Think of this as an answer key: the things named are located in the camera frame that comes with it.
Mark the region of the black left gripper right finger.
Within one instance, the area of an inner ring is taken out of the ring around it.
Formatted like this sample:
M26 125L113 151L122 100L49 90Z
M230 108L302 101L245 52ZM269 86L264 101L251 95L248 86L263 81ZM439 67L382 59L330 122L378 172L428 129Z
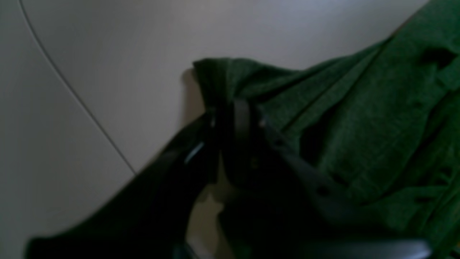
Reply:
M224 166L240 196L220 214L236 259L427 259L422 238L386 228L299 157L254 104L225 110Z

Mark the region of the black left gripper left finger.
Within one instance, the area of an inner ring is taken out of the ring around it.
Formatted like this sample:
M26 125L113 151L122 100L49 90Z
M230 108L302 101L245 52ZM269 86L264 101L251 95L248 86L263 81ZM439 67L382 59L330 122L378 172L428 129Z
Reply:
M77 226L32 239L27 259L192 259L185 236L200 192L216 179L216 111L183 128L159 157Z

